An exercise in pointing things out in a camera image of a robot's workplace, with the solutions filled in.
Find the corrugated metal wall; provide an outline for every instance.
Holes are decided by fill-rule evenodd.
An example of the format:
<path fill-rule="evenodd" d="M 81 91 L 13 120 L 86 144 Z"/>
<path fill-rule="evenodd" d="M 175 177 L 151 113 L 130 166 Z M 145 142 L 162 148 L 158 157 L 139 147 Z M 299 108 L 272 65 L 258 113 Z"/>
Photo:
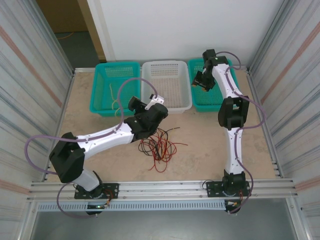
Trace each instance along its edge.
<path fill-rule="evenodd" d="M 12 239 L 32 181 L 27 138 L 55 135 L 72 79 L 46 20 L 32 0 L 0 1 L 0 239 Z M 31 159 L 45 168 L 52 142 L 34 141 Z"/>
<path fill-rule="evenodd" d="M 287 1 L 250 70 L 285 177 L 320 239 L 320 1 Z"/>

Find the robotic arm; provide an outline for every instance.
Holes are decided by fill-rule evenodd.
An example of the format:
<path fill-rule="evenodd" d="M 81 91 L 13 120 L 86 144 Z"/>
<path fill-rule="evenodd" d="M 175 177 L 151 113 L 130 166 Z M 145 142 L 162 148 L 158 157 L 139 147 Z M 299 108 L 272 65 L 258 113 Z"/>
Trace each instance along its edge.
<path fill-rule="evenodd" d="M 220 195 L 233 197 L 238 196 L 239 191 L 247 196 L 249 183 L 246 181 L 244 169 L 238 163 L 238 160 L 242 163 L 242 130 L 237 130 L 242 128 L 247 120 L 249 102 L 235 94 L 235 92 L 238 94 L 241 94 L 241 92 L 230 71 L 227 71 L 230 66 L 225 56 L 217 56 L 214 49 L 205 51 L 202 56 L 204 60 L 203 72 L 198 71 L 192 85 L 199 85 L 203 87 L 204 91 L 208 92 L 215 86 L 215 81 L 218 83 L 223 96 L 223 102 L 218 113 L 218 122 L 225 130 L 228 153 L 222 182 L 207 183 L 208 196 L 213 194 L 214 197 Z"/>
<path fill-rule="evenodd" d="M 105 198 L 104 184 L 94 171 L 84 168 L 84 161 L 93 155 L 115 147 L 129 144 L 153 135 L 159 124 L 168 116 L 168 109 L 163 105 L 161 96 L 151 95 L 151 102 L 146 105 L 138 98 L 132 97 L 128 109 L 135 111 L 134 116 L 124 120 L 120 129 L 117 126 L 88 135 L 74 136 L 71 132 L 62 137 L 67 139 L 89 139 L 114 131 L 113 134 L 95 140 L 83 142 L 59 141 L 49 158 L 62 183 L 77 184 L 76 192 L 89 198 Z"/>

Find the white wall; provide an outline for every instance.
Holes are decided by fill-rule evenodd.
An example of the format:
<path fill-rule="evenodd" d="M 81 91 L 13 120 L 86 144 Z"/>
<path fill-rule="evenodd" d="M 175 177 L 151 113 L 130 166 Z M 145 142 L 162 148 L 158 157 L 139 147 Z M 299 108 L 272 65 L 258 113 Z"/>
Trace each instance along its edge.
<path fill-rule="evenodd" d="M 254 57 L 283 0 L 88 0 L 107 61 Z"/>

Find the teal plastic basket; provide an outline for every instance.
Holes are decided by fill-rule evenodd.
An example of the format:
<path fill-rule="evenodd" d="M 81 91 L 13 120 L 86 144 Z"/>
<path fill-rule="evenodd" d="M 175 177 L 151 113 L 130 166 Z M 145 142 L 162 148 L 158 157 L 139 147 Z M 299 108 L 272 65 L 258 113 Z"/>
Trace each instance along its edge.
<path fill-rule="evenodd" d="M 114 117 L 119 105 L 114 102 L 117 99 L 121 84 L 130 78 L 140 77 L 140 64 L 135 61 L 100 63 L 95 67 L 90 111 L 103 117 Z M 120 101 L 124 109 L 124 115 L 134 113 L 128 109 L 128 103 L 132 96 L 140 97 L 140 81 L 130 81 L 122 89 Z"/>
<path fill-rule="evenodd" d="M 232 66 L 232 62 L 228 59 L 229 65 Z M 194 80 L 198 71 L 204 70 L 204 60 L 202 58 L 195 58 L 188 61 L 188 70 L 190 83 Z M 230 70 L 231 75 L 237 87 L 238 81 L 236 73 L 233 69 Z M 216 83 L 213 89 L 205 92 L 202 87 L 191 87 L 192 103 L 198 112 L 218 112 L 222 105 L 224 98 L 218 84 Z"/>

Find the white plastic basket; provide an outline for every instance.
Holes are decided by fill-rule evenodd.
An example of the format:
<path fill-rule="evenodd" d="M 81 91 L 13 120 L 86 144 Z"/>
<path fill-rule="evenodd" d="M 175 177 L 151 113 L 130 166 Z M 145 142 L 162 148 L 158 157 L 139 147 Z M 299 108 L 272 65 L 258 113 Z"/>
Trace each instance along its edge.
<path fill-rule="evenodd" d="M 142 78 L 147 79 L 164 98 L 169 114 L 182 114 L 192 107 L 188 66 L 184 61 L 149 61 L 142 65 Z M 141 100 L 148 104 L 151 87 L 141 83 Z"/>

